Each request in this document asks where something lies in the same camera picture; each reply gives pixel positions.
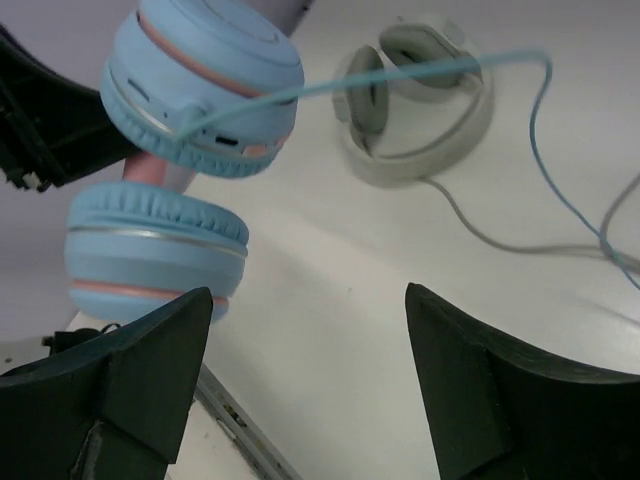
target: cable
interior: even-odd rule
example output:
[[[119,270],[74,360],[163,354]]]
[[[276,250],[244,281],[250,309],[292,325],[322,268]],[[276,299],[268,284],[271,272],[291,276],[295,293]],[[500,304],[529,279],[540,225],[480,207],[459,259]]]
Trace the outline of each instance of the cable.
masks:
[[[627,189],[616,199],[611,207],[609,207],[609,210],[607,210],[607,213],[605,214],[605,221],[603,221],[603,224],[605,222],[611,222],[611,219],[615,215],[616,210],[624,202],[628,194],[631,193],[631,191],[633,191],[638,185],[640,185],[640,174],[636,177],[636,179],[637,181],[635,185],[630,185],[630,187],[632,188],[627,187]],[[434,187],[440,193],[442,193],[445,199],[449,202],[449,205],[451,205],[451,208],[453,209],[462,225],[464,225],[464,227],[473,236],[492,248],[504,252],[515,253],[518,255],[558,255],[567,257],[588,258],[592,260],[602,260],[606,262],[611,262],[612,260],[610,254],[607,254],[607,252],[603,248],[596,245],[567,243],[525,247],[518,245],[509,245],[499,240],[495,240],[494,238],[482,232],[478,227],[476,227],[469,221],[469,219],[466,217],[466,215],[458,205],[458,202],[444,185],[430,178],[423,179],[423,182],[431,187]],[[619,255],[624,260],[625,265],[629,271],[640,274],[640,259],[625,253],[619,253]]]
[[[289,101],[294,98],[310,97],[330,93],[334,90],[344,88],[363,87],[372,84],[384,83],[391,80],[398,80],[402,78],[415,78],[415,77],[430,77],[436,75],[446,75],[457,72],[466,72],[470,70],[476,70],[478,65],[485,65],[488,67],[521,63],[521,62],[539,62],[545,67],[544,81],[540,89],[538,90],[531,115],[529,118],[529,141],[531,143],[531,150],[533,157],[538,165],[538,169],[542,174],[542,177],[547,182],[551,191],[556,195],[558,200],[571,211],[580,222],[587,227],[587,229],[593,233],[599,240],[601,246],[609,252],[611,260],[620,268],[624,276],[631,282],[631,284],[640,290],[640,284],[631,276],[631,273],[627,270],[624,261],[620,258],[620,254],[609,244],[607,238],[600,234],[600,231],[594,227],[589,220],[576,208],[573,203],[560,191],[556,183],[551,178],[551,175],[542,160],[542,155],[538,148],[538,141],[536,138],[536,123],[538,119],[538,113],[540,106],[544,100],[551,79],[553,76],[553,63],[549,55],[542,50],[518,50],[513,52],[485,55],[477,58],[464,57],[461,59],[450,59],[439,62],[421,63],[412,66],[403,67],[402,69],[385,71],[378,70],[366,74],[350,75],[339,80],[330,82],[317,83],[315,85],[306,87],[295,87],[283,89],[279,92],[275,92],[270,95],[257,97],[251,100],[246,100],[240,104],[232,105],[227,109],[223,109],[216,113],[205,116],[202,119],[195,121],[192,125],[187,126],[185,129],[178,132],[177,140],[184,141],[186,137],[192,135],[201,128],[206,127],[217,122],[221,122],[231,117],[242,115],[269,105],[273,105],[280,102]]]

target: ear cushion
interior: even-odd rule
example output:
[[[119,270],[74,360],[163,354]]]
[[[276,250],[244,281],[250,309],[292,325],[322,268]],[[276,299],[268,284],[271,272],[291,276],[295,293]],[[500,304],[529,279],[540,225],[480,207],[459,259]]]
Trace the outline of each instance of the ear cushion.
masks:
[[[221,318],[240,284],[249,231],[232,212],[159,187],[95,185],[72,202],[65,263],[74,303],[88,315],[131,322],[193,288]]]
[[[346,74],[357,75],[384,69],[378,52],[370,46],[358,50]],[[346,91],[351,121],[363,134],[379,135],[384,131],[389,116],[389,87],[386,83],[349,88]]]
[[[140,149],[181,167],[223,178],[243,178],[262,172],[271,165],[278,150],[260,158],[230,158],[211,150],[197,148],[190,142],[176,142],[169,134],[154,128],[148,119],[134,110],[113,83],[108,63],[103,71],[100,97],[107,115],[116,128]]]
[[[379,41],[384,54],[398,68],[452,58],[445,47],[446,41],[419,25],[394,25],[380,34]],[[415,78],[427,87],[443,89],[458,86],[461,79],[459,73]]]

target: gray cable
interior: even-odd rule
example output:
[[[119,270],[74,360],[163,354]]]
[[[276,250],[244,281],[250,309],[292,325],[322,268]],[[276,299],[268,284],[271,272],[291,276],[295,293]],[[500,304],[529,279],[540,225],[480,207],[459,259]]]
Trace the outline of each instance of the gray cable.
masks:
[[[458,202],[453,198],[453,195],[446,189],[442,184],[431,178],[424,178],[423,182],[427,185],[432,186],[437,189],[449,202],[451,208],[453,208],[454,213],[462,222],[464,227],[477,239],[489,245],[490,247],[496,248],[498,250],[502,250],[504,252],[515,253],[519,255],[560,255],[567,257],[579,257],[579,258],[589,258],[592,260],[603,260],[606,262],[611,262],[613,260],[612,252],[607,251],[605,246],[597,246],[597,245],[586,245],[586,244],[556,244],[556,245],[539,245],[539,246],[518,246],[518,245],[509,245],[498,240],[495,240],[483,233],[476,226],[474,226],[462,212],[462,209],[458,205]],[[604,221],[603,221],[603,236],[606,236],[606,231],[611,223],[611,219],[615,215],[616,211],[620,207],[622,203],[626,200],[629,194],[640,185],[640,174],[634,179],[632,182],[613,202],[611,207],[607,210]],[[618,257],[624,261],[625,266],[632,273],[640,273],[640,259],[628,255],[623,252],[618,252]]]

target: gray ear cushion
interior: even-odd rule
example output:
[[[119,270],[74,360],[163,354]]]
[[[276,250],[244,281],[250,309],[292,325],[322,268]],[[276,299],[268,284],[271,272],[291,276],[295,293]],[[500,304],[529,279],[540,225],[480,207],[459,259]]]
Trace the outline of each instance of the gray ear cushion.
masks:
[[[380,34],[380,48],[384,54],[401,68],[423,62],[434,62],[452,58],[445,47],[445,40],[420,25],[395,25]],[[432,88],[453,88],[462,79],[462,74],[438,75],[415,78],[417,82]]]
[[[378,52],[370,46],[362,47],[353,56],[347,75],[357,75],[384,69]],[[386,83],[349,88],[346,91],[353,127],[367,135],[379,135],[387,125],[389,88]]]

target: ear cup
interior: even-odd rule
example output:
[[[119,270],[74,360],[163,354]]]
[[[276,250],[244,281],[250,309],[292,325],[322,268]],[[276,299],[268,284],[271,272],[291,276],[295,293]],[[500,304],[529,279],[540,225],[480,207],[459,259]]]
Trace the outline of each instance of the ear cup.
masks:
[[[380,48],[398,68],[452,58],[444,39],[428,27],[394,25],[380,34]],[[437,75],[414,80],[431,88],[448,89],[460,84],[463,74]]]
[[[235,0],[141,0],[118,29],[101,97],[122,134],[143,150],[226,178],[255,175],[293,130],[297,99],[207,125],[194,121],[304,84],[300,57],[276,27]]]
[[[218,320],[244,272],[244,222],[224,208],[159,187],[90,187],[73,200],[67,228],[71,298],[104,320],[137,320],[202,286],[211,291],[212,320]]]
[[[358,75],[384,69],[378,52],[370,46],[360,48],[347,68],[347,75]],[[384,131],[389,116],[389,87],[386,83],[346,90],[353,127],[366,135]]]

